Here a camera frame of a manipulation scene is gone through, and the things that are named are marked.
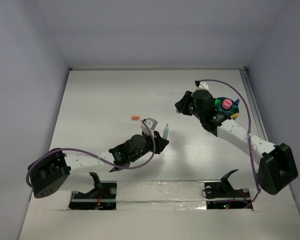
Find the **green pencil-shaped clear case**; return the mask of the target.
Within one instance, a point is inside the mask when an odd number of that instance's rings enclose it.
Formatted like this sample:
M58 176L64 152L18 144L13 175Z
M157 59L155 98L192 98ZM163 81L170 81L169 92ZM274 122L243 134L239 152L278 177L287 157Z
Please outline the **green pencil-shaped clear case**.
M167 123L165 125L165 128L163 130L163 135L162 135L162 138L167 140L168 139L168 134L169 134L169 124Z

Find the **green cap black highlighter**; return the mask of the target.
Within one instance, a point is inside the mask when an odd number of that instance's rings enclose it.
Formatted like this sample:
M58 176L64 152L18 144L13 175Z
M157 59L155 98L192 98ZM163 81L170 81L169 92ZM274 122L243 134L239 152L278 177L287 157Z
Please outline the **green cap black highlighter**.
M220 104L221 104L221 101L220 101L219 99L216 99L216 100L215 100L215 104L216 104L216 105L220 105Z

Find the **small orange eraser cap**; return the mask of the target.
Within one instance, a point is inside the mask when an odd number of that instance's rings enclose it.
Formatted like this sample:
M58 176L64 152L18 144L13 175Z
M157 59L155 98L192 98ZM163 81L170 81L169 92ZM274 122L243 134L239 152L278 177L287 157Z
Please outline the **small orange eraser cap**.
M141 118L141 117L140 117L139 115L133 115L133 116L131 117L131 119L132 119L133 121L138 121L140 118Z

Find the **clear blue glue bottle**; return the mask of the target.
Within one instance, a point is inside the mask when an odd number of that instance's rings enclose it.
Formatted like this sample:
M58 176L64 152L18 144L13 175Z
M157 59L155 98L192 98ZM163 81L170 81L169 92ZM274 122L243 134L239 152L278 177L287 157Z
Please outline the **clear blue glue bottle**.
M240 101L241 101L241 99L238 98L238 99L234 102L234 105L237 107L237 106L240 104Z

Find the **pink orange pencil-shaped case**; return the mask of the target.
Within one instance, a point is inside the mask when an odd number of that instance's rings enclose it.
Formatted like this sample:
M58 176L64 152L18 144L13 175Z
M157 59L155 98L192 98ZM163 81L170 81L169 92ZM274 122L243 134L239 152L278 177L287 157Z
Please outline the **pink orange pencil-shaped case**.
M239 113L234 113L234 114L232 114L231 116L230 116L230 118L231 119L236 119L236 118L238 118L239 117Z

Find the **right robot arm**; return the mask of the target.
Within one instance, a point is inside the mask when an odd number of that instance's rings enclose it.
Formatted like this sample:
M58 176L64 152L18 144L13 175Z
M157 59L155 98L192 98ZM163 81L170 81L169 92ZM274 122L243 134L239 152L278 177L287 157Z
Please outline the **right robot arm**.
M299 173L292 149L261 139L235 122L238 106L229 98L214 98L208 90L186 91L175 103L178 113L196 117L201 126L250 157L257 186L276 195L295 180Z

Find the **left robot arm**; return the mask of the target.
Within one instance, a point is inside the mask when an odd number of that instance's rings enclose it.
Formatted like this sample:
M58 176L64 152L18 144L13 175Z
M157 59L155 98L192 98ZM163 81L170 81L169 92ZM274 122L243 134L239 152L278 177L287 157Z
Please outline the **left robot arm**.
M54 148L27 168L26 183L35 198L41 199L57 191L76 191L94 198L100 194L97 172L114 173L132 170L131 165L146 154L159 155L169 144L158 131L135 134L124 143L98 154L77 148ZM93 180L84 182L80 175Z

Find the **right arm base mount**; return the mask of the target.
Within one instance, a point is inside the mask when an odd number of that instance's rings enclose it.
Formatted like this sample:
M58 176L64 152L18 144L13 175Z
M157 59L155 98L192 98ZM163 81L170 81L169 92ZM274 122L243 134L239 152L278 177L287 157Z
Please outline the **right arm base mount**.
M206 200L208 210L233 210L244 209L251 203L249 189L234 189L229 182L229 177L237 172L231 170L220 178L220 180L205 181L201 196Z

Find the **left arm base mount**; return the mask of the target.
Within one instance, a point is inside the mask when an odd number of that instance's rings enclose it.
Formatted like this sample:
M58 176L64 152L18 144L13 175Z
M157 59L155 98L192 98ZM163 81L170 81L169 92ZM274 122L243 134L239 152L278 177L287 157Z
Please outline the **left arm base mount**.
M89 174L93 179L93 188L87 193L73 191L68 207L71 210L116 210L117 182L101 182L97 173Z

